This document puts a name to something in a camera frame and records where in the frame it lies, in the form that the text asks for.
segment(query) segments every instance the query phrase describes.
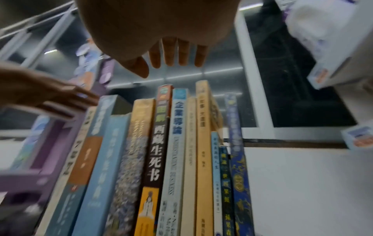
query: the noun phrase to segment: white book spine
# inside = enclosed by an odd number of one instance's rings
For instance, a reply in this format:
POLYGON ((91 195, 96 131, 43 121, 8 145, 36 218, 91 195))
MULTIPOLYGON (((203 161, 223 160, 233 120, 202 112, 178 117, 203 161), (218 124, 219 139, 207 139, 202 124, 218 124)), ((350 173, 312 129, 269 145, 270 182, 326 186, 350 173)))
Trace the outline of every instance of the white book spine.
POLYGON ((45 236, 49 222, 52 219, 53 213, 56 210, 57 204, 70 177, 71 170, 73 169, 77 157, 80 153, 80 150, 82 149, 83 142, 85 140, 85 137, 87 136, 88 129, 92 123, 94 114, 96 112, 96 108, 97 107, 89 107, 87 110, 83 124, 78 132, 78 135, 74 141, 70 153, 67 156, 62 171, 58 177, 57 183, 54 186, 52 197, 48 203, 47 209, 44 212, 43 218, 39 224, 35 236, 45 236))
POLYGON ((184 183, 187 89, 174 89, 156 236, 180 236, 184 183))
POLYGON ((196 155, 197 155, 197 127, 196 127, 196 99, 188 98, 188 112, 186 117, 186 150, 184 162, 184 191, 183 211, 181 216, 180 236, 195 235, 195 201, 196 201, 196 155))
POLYGON ((223 212, 221 205, 221 177, 219 157, 219 135, 211 132, 211 153, 213 163, 213 184, 214 184, 214 235, 223 235, 223 212))

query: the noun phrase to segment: dark blue book spine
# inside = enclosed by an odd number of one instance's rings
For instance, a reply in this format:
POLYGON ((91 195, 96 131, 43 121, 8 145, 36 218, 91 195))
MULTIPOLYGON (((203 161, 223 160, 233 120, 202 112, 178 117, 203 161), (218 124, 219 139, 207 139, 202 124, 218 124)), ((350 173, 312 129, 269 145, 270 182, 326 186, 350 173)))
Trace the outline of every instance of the dark blue book spine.
POLYGON ((223 235, 235 236, 234 211, 232 183, 230 181, 230 168, 227 147, 219 148, 220 154, 220 178, 221 178, 221 199, 223 212, 223 235))
POLYGON ((248 169, 242 141, 242 131, 234 94, 225 95, 229 140, 231 147, 231 174, 233 181, 234 214, 237 236, 254 236, 253 211, 248 169))

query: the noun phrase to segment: book spine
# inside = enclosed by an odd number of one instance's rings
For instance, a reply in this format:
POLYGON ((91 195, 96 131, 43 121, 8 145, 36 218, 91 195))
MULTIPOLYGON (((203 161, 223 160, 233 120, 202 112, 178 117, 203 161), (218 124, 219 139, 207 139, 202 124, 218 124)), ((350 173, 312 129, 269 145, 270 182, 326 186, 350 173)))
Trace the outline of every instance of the book spine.
POLYGON ((157 230, 160 193, 162 192, 166 161, 172 85, 158 88, 154 125, 145 165, 143 190, 135 228, 135 236, 154 236, 157 230))
POLYGON ((112 115, 109 119, 73 236, 102 236, 130 119, 131 114, 112 115))
POLYGON ((196 236, 214 235, 213 173, 211 158, 210 88, 196 83, 197 92, 197 210, 196 236))
POLYGON ((65 164, 62 168, 62 171, 58 177, 56 185, 54 186, 51 199, 48 203, 48 207, 44 212, 43 218, 38 226, 36 231, 36 236, 43 236, 46 233, 48 228, 49 222, 52 219, 53 213, 56 210, 57 204, 62 196, 63 190, 67 184, 67 181, 70 177, 71 170, 75 166, 75 162, 77 160, 77 156, 82 149, 82 145, 84 142, 85 137, 87 136, 88 129, 92 123, 93 116, 96 112, 97 107, 89 107, 87 113, 85 115, 83 124, 78 132, 78 135, 74 141, 74 144, 70 150, 69 155, 65 161, 65 164))
POLYGON ((183 212, 181 216, 180 236, 195 235, 195 198, 196 198, 196 100, 188 98, 188 113, 186 117, 186 151, 184 163, 183 212))
POLYGON ((179 236, 184 178, 187 89, 174 89, 169 146, 156 236, 179 236))
POLYGON ((214 235, 222 236, 223 214, 221 211, 221 178, 219 162, 219 136, 211 132, 211 152, 213 156, 213 182, 214 182, 214 235))
POLYGON ((235 236, 234 211, 232 183, 230 181, 229 157, 227 147, 220 147, 220 175, 221 175, 221 195, 223 212, 224 236, 235 236))
POLYGON ((70 236, 117 96, 101 97, 82 149, 48 225, 46 236, 70 236))
POLYGON ((237 235, 254 236, 253 212, 242 131, 234 94, 225 95, 229 140, 231 147, 231 171, 233 181, 234 213, 237 235))
POLYGON ((134 234, 153 114, 154 99, 139 99, 134 102, 125 151, 104 232, 106 236, 134 234))

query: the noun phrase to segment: light blue book spine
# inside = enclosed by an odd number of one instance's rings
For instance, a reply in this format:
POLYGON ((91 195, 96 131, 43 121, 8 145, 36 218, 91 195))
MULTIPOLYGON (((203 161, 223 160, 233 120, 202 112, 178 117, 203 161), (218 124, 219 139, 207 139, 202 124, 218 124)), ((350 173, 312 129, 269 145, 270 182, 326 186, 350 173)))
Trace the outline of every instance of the light blue book spine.
POLYGON ((131 114, 109 118, 73 236, 102 236, 104 233, 130 121, 131 114))
POLYGON ((214 235, 223 235, 223 212, 221 205, 221 177, 220 177, 220 156, 219 156, 219 135, 211 132, 211 153, 213 163, 213 184, 214 184, 214 235))

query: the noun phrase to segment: ceiling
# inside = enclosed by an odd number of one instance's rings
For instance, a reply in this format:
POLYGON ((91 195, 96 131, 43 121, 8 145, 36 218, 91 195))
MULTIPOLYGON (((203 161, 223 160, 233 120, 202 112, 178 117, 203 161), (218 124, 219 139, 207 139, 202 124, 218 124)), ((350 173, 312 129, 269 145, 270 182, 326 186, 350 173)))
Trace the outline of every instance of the ceiling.
POLYGON ((71 0, 1 0, 0 28, 39 15, 71 0))

